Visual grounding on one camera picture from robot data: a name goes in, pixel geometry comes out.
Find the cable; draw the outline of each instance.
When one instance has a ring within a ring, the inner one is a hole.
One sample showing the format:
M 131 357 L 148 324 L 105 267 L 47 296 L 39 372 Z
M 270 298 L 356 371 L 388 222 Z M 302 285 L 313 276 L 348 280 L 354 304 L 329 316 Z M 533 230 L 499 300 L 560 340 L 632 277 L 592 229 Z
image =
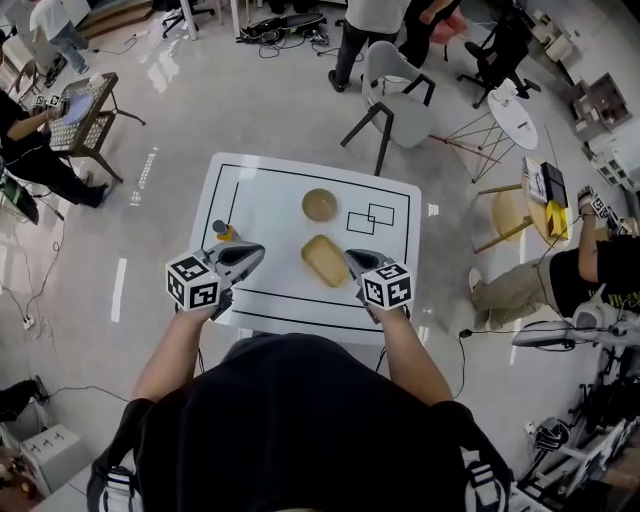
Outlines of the cable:
M 200 363 L 200 374 L 204 373 L 204 358 L 202 357 L 202 350 L 198 347 L 198 362 Z
M 131 50 L 131 48 L 133 48 L 136 43 L 138 42 L 138 38 L 136 36 L 130 37 L 129 39 L 127 39 L 124 43 L 122 43 L 123 45 L 127 44 L 129 41 L 133 41 L 132 44 L 130 44 L 129 46 L 127 46 L 124 50 L 122 50 L 121 52 L 112 52 L 111 50 L 102 50 L 100 48 L 94 48 L 93 50 L 91 50 L 93 53 L 110 53 L 111 55 L 122 55 L 124 53 L 127 53 L 129 50 Z
M 462 340 L 460 339 L 460 336 L 458 336 L 457 339 L 458 339 L 458 343 L 460 343 L 460 350 L 462 351 L 462 384 L 460 385 L 460 391 L 458 391 L 458 393 L 453 397 L 454 400 L 461 395 L 462 390 L 464 389 L 464 374 L 467 366 L 467 356 L 464 353 L 464 345 L 462 345 Z
M 71 386 L 65 386 L 63 388 L 60 388 L 58 391 L 54 391 L 53 393 L 51 393 L 48 398 L 51 399 L 54 396 L 56 396 L 58 393 L 60 393 L 61 391 L 82 391 L 85 389 L 97 389 L 98 391 L 102 391 L 103 393 L 106 393 L 107 395 L 111 395 L 114 398 L 117 398 L 118 400 L 122 400 L 125 403 L 129 403 L 130 400 L 126 400 L 124 398 L 122 398 L 121 396 L 116 395 L 115 393 L 112 393 L 111 391 L 107 391 L 106 389 L 102 389 L 99 388 L 98 386 L 84 386 L 84 387 L 71 387 Z
M 47 285 L 47 279 L 49 279 L 49 274 L 51 273 L 51 269 L 53 269 L 53 266 L 56 264 L 56 261 L 58 260 L 58 256 L 60 256 L 60 251 L 62 250 L 62 244 L 64 243 L 64 227 L 65 227 L 65 222 L 62 223 L 62 237 L 60 238 L 60 242 L 53 242 L 53 250 L 56 253 L 56 255 L 53 257 L 53 261 L 51 262 L 51 265 L 49 265 L 49 270 L 47 270 L 47 273 L 44 276 L 44 281 L 42 281 L 42 288 L 40 288 L 40 291 L 36 293 L 34 296 L 32 296 L 31 299 L 29 299 L 29 302 L 27 302 L 27 307 L 25 308 L 25 313 L 27 316 L 29 316 L 29 306 L 31 305 L 31 303 L 44 293 L 44 287 Z
M 340 50 L 339 46 L 336 46 L 335 48 L 329 48 L 328 50 L 318 50 L 316 46 L 321 46 L 321 45 L 318 45 L 318 43 L 311 44 L 311 48 L 313 49 L 314 52 L 316 52 L 317 57 L 322 57 L 323 55 L 331 55 L 332 57 L 337 57 L 338 56 L 337 54 L 334 54 L 331 52 Z M 356 57 L 355 62 L 362 62 L 363 60 L 364 60 L 364 55 L 362 54 L 362 52 L 358 53 L 358 56 Z
M 376 365 L 376 373 L 378 373 L 378 370 L 380 369 L 380 365 L 382 364 L 382 360 L 384 359 L 384 355 L 387 353 L 387 347 L 382 347 L 382 350 L 380 351 L 380 358 L 378 359 L 378 364 Z
M 291 48 L 297 48 L 298 46 L 302 46 L 306 42 L 307 42 L 307 36 L 304 35 L 304 36 L 302 36 L 302 41 L 300 41 L 299 43 L 291 45 L 291 46 L 285 46 L 287 44 L 287 36 L 284 36 L 282 38 L 282 44 L 281 45 L 278 45 L 278 43 L 274 43 L 274 44 L 262 43 L 262 44 L 260 44 L 260 48 L 258 48 L 258 56 L 261 59 L 275 59 L 276 57 L 278 57 L 280 55 L 280 51 L 281 50 L 290 50 Z M 274 50 L 276 53 L 275 53 L 275 55 L 263 55 L 262 54 L 263 48 L 268 48 L 269 50 Z

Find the wooden table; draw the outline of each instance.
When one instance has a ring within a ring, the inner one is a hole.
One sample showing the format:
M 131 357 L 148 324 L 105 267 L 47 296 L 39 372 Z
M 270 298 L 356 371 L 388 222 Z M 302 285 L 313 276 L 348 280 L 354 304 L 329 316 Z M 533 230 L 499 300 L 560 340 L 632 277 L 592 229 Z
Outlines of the wooden table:
M 524 217 L 519 216 L 515 211 L 515 207 L 510 202 L 510 198 L 505 196 L 505 192 L 512 190 L 522 190 L 522 193 L 524 194 L 524 200 L 527 205 L 527 215 Z M 568 238 L 565 240 L 549 236 L 547 230 L 547 206 L 531 198 L 528 190 L 529 178 L 525 174 L 523 167 L 522 181 L 517 185 L 490 188 L 478 192 L 479 196 L 484 194 L 496 194 L 493 199 L 492 217 L 499 236 L 478 249 L 475 249 L 474 252 L 476 254 L 499 244 L 503 240 L 515 240 L 520 238 L 520 236 L 522 236 L 521 232 L 531 225 L 536 227 L 536 230 L 542 239 L 547 242 L 549 246 L 566 247 L 569 245 L 569 242 L 571 241 L 571 234 L 573 233 L 573 215 L 571 212 L 571 206 L 567 208 Z
M 145 123 L 138 116 L 125 112 L 118 107 L 113 88 L 118 83 L 118 75 L 115 73 L 105 73 L 103 75 L 104 84 L 97 90 L 88 88 L 89 79 L 80 80 L 67 85 L 62 91 L 62 98 L 71 99 L 74 96 L 92 93 L 94 102 L 91 110 L 78 123 L 67 125 L 62 119 L 57 119 L 49 123 L 51 128 L 50 146 L 62 158 L 89 157 L 98 162 L 104 169 L 114 177 L 118 183 L 122 183 L 122 178 L 111 168 L 104 157 L 100 154 L 102 144 L 104 144 L 111 125 L 117 114 L 131 117 L 140 121 L 142 126 Z M 110 110 L 101 110 L 107 98 L 111 96 L 114 107 Z

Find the black t-shirt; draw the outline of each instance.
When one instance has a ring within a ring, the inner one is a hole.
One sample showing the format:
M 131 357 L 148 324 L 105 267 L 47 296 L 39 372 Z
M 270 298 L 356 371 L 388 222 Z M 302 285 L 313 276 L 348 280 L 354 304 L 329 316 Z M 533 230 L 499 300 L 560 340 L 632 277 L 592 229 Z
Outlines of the black t-shirt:
M 94 463 L 89 510 L 127 446 L 146 511 L 462 511 L 461 446 L 508 488 L 464 406 L 427 407 L 324 338 L 258 339 L 155 405 L 127 406 Z
M 573 316 L 576 308 L 588 301 L 600 286 L 607 284 L 602 300 L 614 308 L 640 313 L 640 238 L 620 236 L 609 242 L 597 242 L 598 281 L 590 283 L 580 277 L 578 249 L 560 252 L 551 258 L 551 287 L 560 314 Z
M 9 98 L 6 92 L 0 91 L 0 155 L 2 155 L 2 159 L 7 164 L 44 144 L 44 137 L 38 131 L 20 140 L 12 140 L 7 136 L 7 132 L 11 129 L 13 123 L 23 121 L 29 117 L 29 113 Z

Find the khaki pants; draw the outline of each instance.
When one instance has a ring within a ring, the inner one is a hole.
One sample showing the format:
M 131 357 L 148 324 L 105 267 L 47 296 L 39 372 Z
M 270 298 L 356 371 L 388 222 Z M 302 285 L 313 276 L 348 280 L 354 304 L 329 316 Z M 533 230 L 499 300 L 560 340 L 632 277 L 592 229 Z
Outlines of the khaki pants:
M 473 289 L 472 300 L 476 309 L 489 310 L 489 325 L 492 330 L 518 318 L 531 315 L 548 304 L 558 311 L 549 263 L 551 257 L 518 265 L 490 283 L 480 281 Z

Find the black and white marker cube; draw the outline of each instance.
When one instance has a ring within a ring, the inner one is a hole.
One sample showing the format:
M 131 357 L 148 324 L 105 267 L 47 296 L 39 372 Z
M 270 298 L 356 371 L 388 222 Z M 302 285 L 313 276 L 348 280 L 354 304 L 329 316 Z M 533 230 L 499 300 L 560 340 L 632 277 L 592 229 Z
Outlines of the black and white marker cube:
M 362 274 L 364 299 L 385 310 L 411 302 L 414 289 L 413 276 L 403 263 L 391 263 Z
M 606 219 L 609 216 L 609 210 L 598 194 L 594 194 L 591 198 L 591 206 L 601 219 Z
M 220 303 L 220 277 L 193 253 L 185 253 L 166 265 L 167 293 L 184 311 Z
M 50 94 L 49 99 L 47 100 L 47 105 L 49 107 L 57 107 L 60 104 L 60 96 L 57 94 Z

